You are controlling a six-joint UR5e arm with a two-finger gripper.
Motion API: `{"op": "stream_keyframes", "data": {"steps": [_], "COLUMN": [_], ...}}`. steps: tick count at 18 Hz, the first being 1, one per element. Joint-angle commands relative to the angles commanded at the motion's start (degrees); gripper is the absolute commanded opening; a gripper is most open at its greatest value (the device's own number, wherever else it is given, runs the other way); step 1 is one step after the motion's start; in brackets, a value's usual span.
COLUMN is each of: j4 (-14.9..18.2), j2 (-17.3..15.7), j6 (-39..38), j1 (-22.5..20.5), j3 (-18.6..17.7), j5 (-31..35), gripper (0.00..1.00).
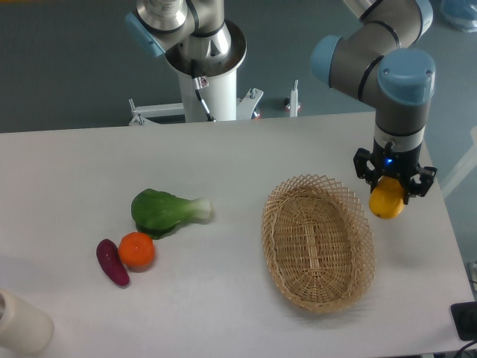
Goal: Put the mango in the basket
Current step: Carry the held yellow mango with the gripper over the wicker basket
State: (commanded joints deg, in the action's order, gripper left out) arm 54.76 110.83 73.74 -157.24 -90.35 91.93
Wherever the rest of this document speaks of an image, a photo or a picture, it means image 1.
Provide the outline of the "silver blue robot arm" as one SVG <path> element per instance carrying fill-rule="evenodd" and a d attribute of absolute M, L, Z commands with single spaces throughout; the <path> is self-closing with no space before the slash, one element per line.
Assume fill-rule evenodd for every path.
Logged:
<path fill-rule="evenodd" d="M 371 151 L 353 162 L 372 192 L 385 178 L 398 182 L 403 202 L 424 196 L 436 169 L 422 167 L 420 149 L 435 90 L 435 62 L 414 44 L 433 20 L 428 1 L 349 1 L 361 27 L 349 38 L 324 37 L 310 58 L 311 73 L 375 111 Z M 262 91 L 236 95 L 236 71 L 247 44 L 224 16 L 222 1 L 138 1 L 125 17 L 135 41 L 163 56 L 180 79 L 177 105 L 187 122 L 253 119 Z"/>

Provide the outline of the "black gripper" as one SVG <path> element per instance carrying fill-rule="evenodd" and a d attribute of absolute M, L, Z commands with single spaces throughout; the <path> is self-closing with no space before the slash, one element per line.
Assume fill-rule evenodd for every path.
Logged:
<path fill-rule="evenodd" d="M 372 192 L 378 185 L 380 175 L 403 178 L 403 203 L 410 198 L 424 197 L 435 182 L 437 168 L 419 165 L 422 145 L 410 151 L 387 152 L 383 146 L 373 141 L 373 152 L 359 148 L 353 157 L 356 175 L 370 186 Z"/>

